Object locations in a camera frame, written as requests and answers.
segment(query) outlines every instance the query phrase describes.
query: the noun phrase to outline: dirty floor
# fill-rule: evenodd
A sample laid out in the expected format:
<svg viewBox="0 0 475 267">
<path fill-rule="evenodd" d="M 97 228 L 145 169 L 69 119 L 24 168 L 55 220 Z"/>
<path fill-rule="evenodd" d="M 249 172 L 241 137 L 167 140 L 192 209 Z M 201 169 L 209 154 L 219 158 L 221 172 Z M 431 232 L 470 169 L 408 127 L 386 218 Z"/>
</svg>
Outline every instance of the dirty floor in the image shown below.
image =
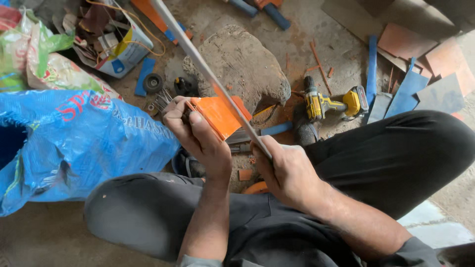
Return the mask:
<svg viewBox="0 0 475 267">
<path fill-rule="evenodd" d="M 43 8 L 50 7 L 45 1 Z M 335 68 L 332 78 L 328 80 L 334 94 L 342 95 L 356 85 L 366 85 L 366 69 L 368 49 L 364 44 L 335 20 L 326 15 L 320 6 L 323 0 L 285 1 L 281 12 L 292 22 L 292 26 L 282 32 L 264 13 L 249 19 L 233 6 L 218 0 L 165 0 L 174 16 L 194 33 L 193 43 L 200 43 L 227 24 L 245 27 L 256 36 L 277 58 L 286 74 L 293 90 L 302 90 L 300 84 L 305 70 L 317 65 L 310 50 L 309 42 L 315 38 L 317 52 L 326 72 Z M 183 50 L 176 48 L 167 41 L 163 34 L 145 18 L 138 10 L 126 5 L 144 24 L 166 45 L 167 52 L 157 60 L 154 72 L 165 79 L 165 87 L 173 88 L 173 80 L 184 76 L 181 62 L 185 57 Z M 470 51 L 475 43 L 475 32 L 459 37 L 459 44 L 467 61 L 475 71 L 475 54 Z M 161 51 L 158 43 L 155 49 Z M 289 68 L 286 68 L 286 53 L 289 54 Z M 382 57 L 378 57 L 378 89 L 387 88 L 391 65 Z M 123 79 L 117 80 L 104 77 L 116 89 L 126 102 L 144 107 L 147 101 L 135 97 L 133 91 L 138 79 L 140 68 L 132 70 Z M 327 94 L 322 77 L 318 70 L 307 73 L 314 77 L 319 90 Z M 256 126 L 269 126 L 283 123 L 291 118 L 295 104 L 301 98 L 293 95 L 285 107 L 277 109 L 274 117 L 267 123 L 262 121 L 268 115 L 264 113 L 254 119 Z M 466 98 L 466 108 L 460 112 L 464 122 L 475 129 L 475 96 Z M 330 116 L 323 125 L 321 136 L 328 138 L 335 133 L 344 132 L 359 126 L 360 120 L 350 123 L 341 122 L 336 116 Z M 281 143 L 290 144 L 289 133 L 276 136 Z M 253 169 L 251 181 L 239 182 L 239 169 Z M 255 166 L 247 155 L 235 157 L 231 190 L 240 192 L 257 179 Z M 432 200 L 451 214 L 456 220 L 475 232 L 475 166 L 471 166 L 453 183 L 436 193 Z M 18 212 L 0 219 L 0 252 L 11 266 L 90 266 L 90 267 L 122 267 L 122 266 L 171 266 L 159 260 L 130 251 L 95 238 L 85 228 L 82 221 L 82 202 L 60 203 L 27 203 Z"/>
</svg>

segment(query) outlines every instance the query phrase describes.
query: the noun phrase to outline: small wheel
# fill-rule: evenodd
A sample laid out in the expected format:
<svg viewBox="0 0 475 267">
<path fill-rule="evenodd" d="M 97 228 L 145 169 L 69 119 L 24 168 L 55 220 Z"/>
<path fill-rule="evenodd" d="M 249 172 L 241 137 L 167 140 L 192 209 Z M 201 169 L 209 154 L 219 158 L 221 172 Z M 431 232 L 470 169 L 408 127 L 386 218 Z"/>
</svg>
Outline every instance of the small wheel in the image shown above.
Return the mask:
<svg viewBox="0 0 475 267">
<path fill-rule="evenodd" d="M 163 79 L 156 73 L 150 73 L 143 80 L 143 89 L 150 94 L 158 93 L 163 88 Z"/>
</svg>

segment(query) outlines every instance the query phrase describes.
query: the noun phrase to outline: sleeve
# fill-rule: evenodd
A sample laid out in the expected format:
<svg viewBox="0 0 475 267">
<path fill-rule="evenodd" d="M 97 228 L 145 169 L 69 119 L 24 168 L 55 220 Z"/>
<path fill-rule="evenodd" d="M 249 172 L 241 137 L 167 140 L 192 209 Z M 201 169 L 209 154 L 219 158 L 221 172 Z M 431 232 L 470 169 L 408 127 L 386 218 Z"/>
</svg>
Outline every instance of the sleeve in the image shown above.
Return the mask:
<svg viewBox="0 0 475 267">
<path fill-rule="evenodd" d="M 223 267 L 223 263 L 217 259 L 205 259 L 183 255 L 179 267 Z"/>
<path fill-rule="evenodd" d="M 411 237 L 393 255 L 369 264 L 372 267 L 441 267 L 435 251 L 416 237 Z"/>
</svg>

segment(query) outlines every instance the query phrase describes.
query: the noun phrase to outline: yellow cordless drill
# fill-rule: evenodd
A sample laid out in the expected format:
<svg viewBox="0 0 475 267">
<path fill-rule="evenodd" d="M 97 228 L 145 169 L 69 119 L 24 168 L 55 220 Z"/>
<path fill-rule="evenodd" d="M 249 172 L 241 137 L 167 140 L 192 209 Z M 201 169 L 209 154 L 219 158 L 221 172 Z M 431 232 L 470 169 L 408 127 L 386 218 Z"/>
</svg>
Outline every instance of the yellow cordless drill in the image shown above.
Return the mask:
<svg viewBox="0 0 475 267">
<path fill-rule="evenodd" d="M 343 103 L 333 101 L 329 96 L 317 91 L 314 79 L 305 77 L 305 103 L 307 115 L 310 122 L 316 122 L 325 118 L 325 112 L 334 110 L 345 112 L 345 121 L 350 121 L 357 117 L 362 117 L 368 113 L 368 101 L 362 86 L 355 86 L 343 96 Z"/>
</svg>

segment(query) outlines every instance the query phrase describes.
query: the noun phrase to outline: gray pants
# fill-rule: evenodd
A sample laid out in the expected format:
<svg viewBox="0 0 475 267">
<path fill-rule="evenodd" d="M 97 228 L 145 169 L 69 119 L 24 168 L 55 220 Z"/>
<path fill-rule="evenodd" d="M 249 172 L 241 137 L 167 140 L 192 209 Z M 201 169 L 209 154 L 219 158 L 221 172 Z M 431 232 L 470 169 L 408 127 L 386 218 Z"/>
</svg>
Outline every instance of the gray pants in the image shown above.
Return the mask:
<svg viewBox="0 0 475 267">
<path fill-rule="evenodd" d="M 412 111 L 337 134 L 305 150 L 322 180 L 398 219 L 473 163 L 475 134 L 450 115 Z M 109 242 L 173 262 L 202 185 L 199 178 L 171 173 L 106 181 L 86 201 L 87 228 Z M 228 251 L 239 227 L 280 215 L 303 216 L 272 194 L 231 194 Z"/>
</svg>

